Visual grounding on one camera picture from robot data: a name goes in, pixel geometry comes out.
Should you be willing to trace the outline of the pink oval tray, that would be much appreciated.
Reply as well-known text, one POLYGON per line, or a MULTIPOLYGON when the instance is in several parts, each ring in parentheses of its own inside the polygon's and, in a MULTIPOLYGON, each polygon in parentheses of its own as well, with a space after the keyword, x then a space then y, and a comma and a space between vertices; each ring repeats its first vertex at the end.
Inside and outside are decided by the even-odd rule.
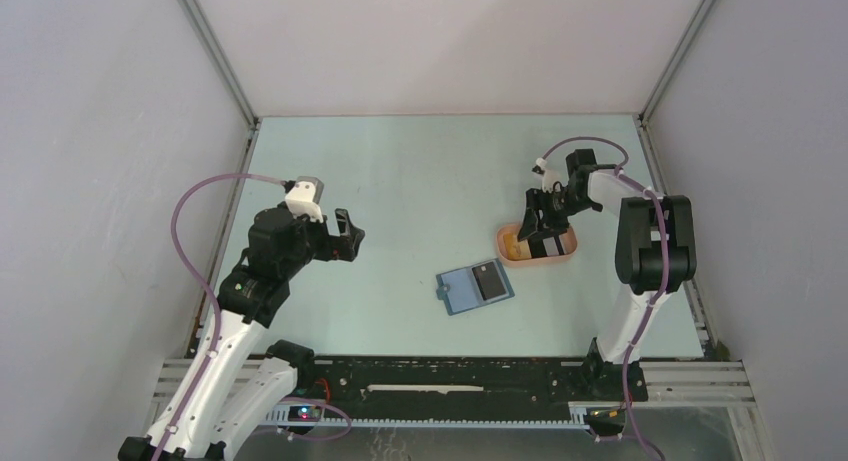
POLYGON ((527 241, 517 239, 520 226, 519 223, 504 225, 497 231, 495 237, 498 257, 507 267, 522 268, 564 263, 569 261, 578 249, 576 233, 572 228, 569 228, 564 234, 558 235, 568 250, 565 256, 532 259, 527 241))

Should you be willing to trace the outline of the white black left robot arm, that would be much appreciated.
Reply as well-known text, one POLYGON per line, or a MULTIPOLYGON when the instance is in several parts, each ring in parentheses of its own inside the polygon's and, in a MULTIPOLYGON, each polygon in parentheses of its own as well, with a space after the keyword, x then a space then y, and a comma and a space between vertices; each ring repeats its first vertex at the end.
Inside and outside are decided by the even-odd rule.
POLYGON ((286 203, 259 212, 248 245, 223 280, 218 313, 175 395, 146 435, 128 437, 121 460, 232 460, 268 412, 316 384, 313 350, 279 340, 237 394, 238 373, 290 295, 292 278, 312 261, 355 260, 365 237, 347 210, 326 221, 296 215, 286 203))

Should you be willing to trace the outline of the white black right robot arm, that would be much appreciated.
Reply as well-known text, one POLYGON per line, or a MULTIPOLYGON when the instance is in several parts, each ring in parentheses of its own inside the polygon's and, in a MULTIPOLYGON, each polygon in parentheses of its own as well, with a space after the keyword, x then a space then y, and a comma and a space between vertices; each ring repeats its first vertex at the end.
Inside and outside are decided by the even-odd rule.
POLYGON ((569 154, 566 169, 568 178, 561 181, 546 157, 535 161, 532 170, 541 185, 525 193, 517 239, 543 252, 579 213, 595 211, 617 219, 614 267, 622 287, 607 325, 594 340, 593 355, 599 361, 581 373, 585 392, 606 399, 622 384, 616 366, 638 361, 656 312, 694 277, 692 204, 685 196, 666 196, 639 183, 619 165, 598 163, 591 149, 569 154))

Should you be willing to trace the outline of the blue card holder wallet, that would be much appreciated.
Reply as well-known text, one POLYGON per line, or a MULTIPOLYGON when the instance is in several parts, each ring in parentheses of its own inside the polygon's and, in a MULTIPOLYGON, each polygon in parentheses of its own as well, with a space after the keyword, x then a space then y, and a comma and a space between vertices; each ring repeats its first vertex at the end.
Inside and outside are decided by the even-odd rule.
POLYGON ((436 296, 443 302, 449 316, 455 316, 489 306, 515 296, 514 289, 508 279, 504 266, 498 259, 491 259, 437 274, 436 282, 436 296), (507 288, 507 294, 500 298, 495 298, 492 301, 483 301, 472 274, 472 268, 490 261, 494 261, 498 265, 502 280, 507 288))

